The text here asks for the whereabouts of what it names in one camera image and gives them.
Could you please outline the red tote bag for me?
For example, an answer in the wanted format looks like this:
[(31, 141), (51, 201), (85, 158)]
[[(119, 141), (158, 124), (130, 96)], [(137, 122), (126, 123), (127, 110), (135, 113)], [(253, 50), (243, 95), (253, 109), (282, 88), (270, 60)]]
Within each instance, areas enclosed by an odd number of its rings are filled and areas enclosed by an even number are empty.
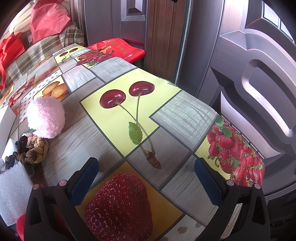
[(12, 32), (9, 37), (1, 41), (1, 89), (4, 89), (6, 86), (5, 70), (24, 52), (25, 47), (21, 40), (21, 33), (15, 35), (15, 33)]

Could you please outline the white cardboard tray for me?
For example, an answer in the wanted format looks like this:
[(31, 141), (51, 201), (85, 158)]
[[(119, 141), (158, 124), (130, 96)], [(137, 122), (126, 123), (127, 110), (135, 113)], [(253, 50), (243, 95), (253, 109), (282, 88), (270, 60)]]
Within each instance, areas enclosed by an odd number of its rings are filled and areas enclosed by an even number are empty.
[(15, 122), (16, 115), (9, 106), (1, 109), (1, 159), (5, 159), (6, 156), (10, 156), (16, 151), (15, 140), (9, 138), (9, 133)]

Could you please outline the red plush cushion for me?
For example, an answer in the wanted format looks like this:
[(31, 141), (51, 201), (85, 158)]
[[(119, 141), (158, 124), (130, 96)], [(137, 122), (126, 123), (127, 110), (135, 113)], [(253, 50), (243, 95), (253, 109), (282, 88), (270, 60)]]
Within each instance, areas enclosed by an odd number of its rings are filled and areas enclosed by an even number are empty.
[(16, 221), (16, 231), (21, 241), (24, 241), (25, 218), (26, 218), (26, 215), (23, 214)]

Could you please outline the white foam block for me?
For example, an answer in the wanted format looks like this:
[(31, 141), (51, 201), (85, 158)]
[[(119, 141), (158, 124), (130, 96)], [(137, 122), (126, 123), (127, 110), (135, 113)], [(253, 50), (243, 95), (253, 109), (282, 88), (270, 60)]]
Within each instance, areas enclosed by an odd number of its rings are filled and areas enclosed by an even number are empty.
[(26, 213), (33, 183), (21, 163), (2, 173), (0, 179), (1, 217), (10, 226)]

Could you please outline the fruit pattern tablecloth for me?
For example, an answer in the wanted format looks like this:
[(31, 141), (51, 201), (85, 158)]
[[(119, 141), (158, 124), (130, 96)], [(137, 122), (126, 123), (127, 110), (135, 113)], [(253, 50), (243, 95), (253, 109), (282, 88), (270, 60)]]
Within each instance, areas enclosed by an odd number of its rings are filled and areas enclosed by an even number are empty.
[(111, 51), (70, 45), (31, 64), (3, 102), (18, 117), (19, 135), (29, 129), (29, 105), (48, 96), (62, 103), (65, 126), (48, 141), (41, 162), (46, 182), (69, 178), (88, 157), (99, 162), (77, 207), (81, 214), (92, 210), (109, 180), (133, 173), (147, 190), (150, 240), (196, 240), (218, 211), (196, 175), (199, 157), (238, 185), (263, 182), (261, 155), (239, 130), (170, 81)]

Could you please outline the pink fluffy plush ball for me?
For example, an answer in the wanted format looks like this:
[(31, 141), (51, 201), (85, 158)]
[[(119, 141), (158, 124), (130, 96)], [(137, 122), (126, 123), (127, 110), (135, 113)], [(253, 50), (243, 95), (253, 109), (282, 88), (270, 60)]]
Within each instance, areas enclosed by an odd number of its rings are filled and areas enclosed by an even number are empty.
[(65, 111), (55, 97), (37, 97), (26, 112), (28, 127), (41, 138), (52, 139), (62, 132), (65, 126)]

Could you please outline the red flat plastic bag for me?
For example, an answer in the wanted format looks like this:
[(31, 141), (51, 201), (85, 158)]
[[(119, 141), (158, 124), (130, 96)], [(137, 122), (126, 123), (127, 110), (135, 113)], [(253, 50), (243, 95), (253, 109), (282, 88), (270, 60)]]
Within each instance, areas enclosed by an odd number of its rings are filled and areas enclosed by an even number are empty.
[(113, 57), (119, 57), (129, 63), (135, 63), (145, 57), (145, 51), (143, 49), (133, 47), (120, 38), (104, 40), (92, 44), (87, 48), (98, 50), (103, 54), (111, 55)]

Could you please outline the cream foam stack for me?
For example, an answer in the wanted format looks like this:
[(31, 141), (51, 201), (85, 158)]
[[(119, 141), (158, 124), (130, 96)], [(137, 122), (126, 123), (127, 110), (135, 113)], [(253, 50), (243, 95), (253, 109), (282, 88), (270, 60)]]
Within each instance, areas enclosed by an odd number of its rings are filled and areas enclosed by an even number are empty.
[(30, 29), (32, 6), (34, 2), (29, 2), (13, 19), (10, 25), (10, 32), (23, 33)]

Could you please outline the brown metal door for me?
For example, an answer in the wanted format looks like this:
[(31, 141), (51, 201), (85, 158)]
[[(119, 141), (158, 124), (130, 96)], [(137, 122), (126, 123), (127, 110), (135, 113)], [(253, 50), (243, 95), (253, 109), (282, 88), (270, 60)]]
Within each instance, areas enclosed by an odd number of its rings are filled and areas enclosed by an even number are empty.
[(88, 44), (146, 37), (146, 70), (175, 82), (238, 128), (263, 157), (271, 240), (295, 240), (295, 20), (281, 1), (74, 1)]

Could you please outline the plaid cloth covered bench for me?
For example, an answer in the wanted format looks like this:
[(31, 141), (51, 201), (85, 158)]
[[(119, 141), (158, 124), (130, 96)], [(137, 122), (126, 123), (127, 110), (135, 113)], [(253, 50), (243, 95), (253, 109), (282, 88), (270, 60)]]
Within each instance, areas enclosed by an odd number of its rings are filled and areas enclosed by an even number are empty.
[(32, 45), (5, 69), (6, 85), (1, 90), (1, 96), (7, 93), (14, 81), (26, 74), (36, 64), (74, 43), (85, 45), (83, 32), (73, 22), (60, 34), (46, 37)]

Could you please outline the red paper bag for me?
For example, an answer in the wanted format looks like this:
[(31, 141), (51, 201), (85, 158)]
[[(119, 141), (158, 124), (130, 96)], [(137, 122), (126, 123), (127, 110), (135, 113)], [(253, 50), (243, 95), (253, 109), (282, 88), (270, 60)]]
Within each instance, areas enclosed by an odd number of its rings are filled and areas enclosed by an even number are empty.
[(33, 43), (57, 35), (72, 22), (64, 1), (36, 1), (31, 12), (31, 33)]

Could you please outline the dark braided rope toy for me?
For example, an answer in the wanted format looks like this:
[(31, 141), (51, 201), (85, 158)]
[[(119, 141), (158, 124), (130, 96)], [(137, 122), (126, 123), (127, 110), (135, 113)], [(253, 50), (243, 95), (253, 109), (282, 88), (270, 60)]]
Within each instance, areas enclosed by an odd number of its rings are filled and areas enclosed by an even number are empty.
[(15, 164), (15, 158), (13, 157), (13, 155), (6, 156), (4, 160), (5, 160), (5, 169), (6, 170), (9, 170)]

